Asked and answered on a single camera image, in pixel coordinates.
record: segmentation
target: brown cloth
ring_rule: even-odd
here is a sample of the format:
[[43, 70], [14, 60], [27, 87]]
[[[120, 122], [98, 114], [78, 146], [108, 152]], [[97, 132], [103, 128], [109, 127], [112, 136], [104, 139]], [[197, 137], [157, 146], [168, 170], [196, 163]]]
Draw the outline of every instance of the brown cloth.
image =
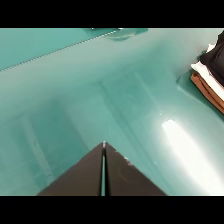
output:
[[198, 87], [202, 94], [224, 114], [224, 101], [213, 91], [198, 73], [193, 73], [191, 81]]

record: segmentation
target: stack of folded cloth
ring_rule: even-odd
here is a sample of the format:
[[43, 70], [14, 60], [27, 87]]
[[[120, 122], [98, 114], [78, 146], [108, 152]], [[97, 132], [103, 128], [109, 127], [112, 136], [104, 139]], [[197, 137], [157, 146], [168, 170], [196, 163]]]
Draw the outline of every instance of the stack of folded cloth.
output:
[[210, 45], [200, 61], [192, 64], [191, 80], [202, 94], [224, 114], [224, 31], [215, 45]]

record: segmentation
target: teal surface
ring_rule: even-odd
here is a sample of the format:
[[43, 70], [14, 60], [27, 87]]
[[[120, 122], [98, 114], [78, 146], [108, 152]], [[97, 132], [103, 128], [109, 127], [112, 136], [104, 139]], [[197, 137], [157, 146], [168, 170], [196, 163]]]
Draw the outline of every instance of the teal surface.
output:
[[168, 195], [223, 194], [223, 115], [189, 80], [221, 31], [125, 29], [0, 72], [0, 194], [37, 194], [102, 141]]
[[0, 70], [109, 33], [115, 28], [0, 28]]

